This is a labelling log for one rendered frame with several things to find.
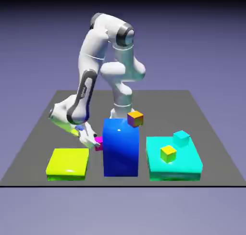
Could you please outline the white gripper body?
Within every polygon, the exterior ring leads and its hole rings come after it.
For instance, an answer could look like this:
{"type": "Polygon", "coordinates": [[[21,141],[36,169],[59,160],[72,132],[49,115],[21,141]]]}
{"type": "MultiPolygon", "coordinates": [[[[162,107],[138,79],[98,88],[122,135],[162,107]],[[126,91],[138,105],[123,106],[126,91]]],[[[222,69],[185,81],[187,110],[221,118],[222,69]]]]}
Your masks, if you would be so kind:
{"type": "Polygon", "coordinates": [[[95,140],[97,134],[88,122],[83,123],[78,129],[80,142],[87,148],[99,147],[100,143],[95,140]]]}

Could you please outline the small magenta cube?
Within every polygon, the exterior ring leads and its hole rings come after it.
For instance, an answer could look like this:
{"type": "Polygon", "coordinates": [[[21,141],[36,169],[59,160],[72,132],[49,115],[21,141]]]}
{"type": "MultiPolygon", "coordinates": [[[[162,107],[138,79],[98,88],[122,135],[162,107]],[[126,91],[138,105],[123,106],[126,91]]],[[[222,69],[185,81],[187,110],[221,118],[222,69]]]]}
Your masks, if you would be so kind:
{"type": "Polygon", "coordinates": [[[99,144],[99,146],[95,146],[95,151],[103,150],[103,139],[101,136],[95,137],[95,141],[99,144]]]}

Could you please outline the small orange cube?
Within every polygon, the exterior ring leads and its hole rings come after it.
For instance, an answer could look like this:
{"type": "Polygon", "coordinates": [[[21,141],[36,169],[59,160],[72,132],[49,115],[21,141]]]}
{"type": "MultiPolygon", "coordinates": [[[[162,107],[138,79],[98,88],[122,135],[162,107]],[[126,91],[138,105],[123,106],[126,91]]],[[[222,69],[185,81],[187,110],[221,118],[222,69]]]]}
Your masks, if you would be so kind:
{"type": "Polygon", "coordinates": [[[144,115],[139,111],[129,112],[127,114],[127,122],[132,127],[139,127],[143,124],[144,115]]]}

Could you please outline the small yellow cube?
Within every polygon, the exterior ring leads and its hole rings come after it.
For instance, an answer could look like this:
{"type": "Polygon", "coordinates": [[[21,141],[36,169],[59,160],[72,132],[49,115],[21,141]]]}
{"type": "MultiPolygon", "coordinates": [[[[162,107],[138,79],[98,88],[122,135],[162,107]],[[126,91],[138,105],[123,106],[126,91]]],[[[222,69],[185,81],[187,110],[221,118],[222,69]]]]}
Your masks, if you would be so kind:
{"type": "Polygon", "coordinates": [[[176,159],[177,150],[170,145],[160,149],[160,157],[165,163],[173,162],[176,159]]]}

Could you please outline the small cyan cube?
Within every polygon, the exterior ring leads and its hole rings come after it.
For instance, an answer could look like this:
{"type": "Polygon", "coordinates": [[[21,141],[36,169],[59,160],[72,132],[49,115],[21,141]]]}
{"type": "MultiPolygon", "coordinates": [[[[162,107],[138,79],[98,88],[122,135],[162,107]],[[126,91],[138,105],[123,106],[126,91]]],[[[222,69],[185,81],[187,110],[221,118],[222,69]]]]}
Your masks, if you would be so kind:
{"type": "Polygon", "coordinates": [[[189,143],[190,135],[181,130],[173,134],[173,143],[179,147],[184,147],[189,143]]]}

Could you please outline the large yellow box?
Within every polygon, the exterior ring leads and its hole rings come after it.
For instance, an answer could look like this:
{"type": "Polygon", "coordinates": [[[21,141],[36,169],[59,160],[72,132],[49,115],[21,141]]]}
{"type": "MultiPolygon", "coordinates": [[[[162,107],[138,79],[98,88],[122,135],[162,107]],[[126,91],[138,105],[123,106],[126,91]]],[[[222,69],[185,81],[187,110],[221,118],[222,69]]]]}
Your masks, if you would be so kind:
{"type": "Polygon", "coordinates": [[[46,168],[48,181],[83,181],[89,149],[55,148],[46,168]]]}

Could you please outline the large blue box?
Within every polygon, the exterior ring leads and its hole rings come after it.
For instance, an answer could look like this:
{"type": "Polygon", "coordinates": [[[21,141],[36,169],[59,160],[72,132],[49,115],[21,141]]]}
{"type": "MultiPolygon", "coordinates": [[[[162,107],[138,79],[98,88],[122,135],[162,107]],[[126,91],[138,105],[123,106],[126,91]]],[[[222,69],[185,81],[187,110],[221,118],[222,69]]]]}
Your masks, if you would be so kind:
{"type": "Polygon", "coordinates": [[[127,119],[106,118],[102,131],[105,177],[137,177],[139,129],[127,119]]]}

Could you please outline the large cyan box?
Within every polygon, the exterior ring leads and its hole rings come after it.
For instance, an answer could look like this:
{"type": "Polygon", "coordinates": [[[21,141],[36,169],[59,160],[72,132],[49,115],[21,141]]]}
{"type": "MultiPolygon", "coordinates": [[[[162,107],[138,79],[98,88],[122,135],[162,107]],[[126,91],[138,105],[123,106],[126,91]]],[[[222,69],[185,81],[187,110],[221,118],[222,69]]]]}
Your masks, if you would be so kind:
{"type": "Polygon", "coordinates": [[[199,181],[203,163],[191,139],[178,143],[172,136],[148,136],[146,155],[150,181],[199,181]],[[176,150],[174,161],[166,163],[161,159],[160,149],[172,146],[176,150]]]}

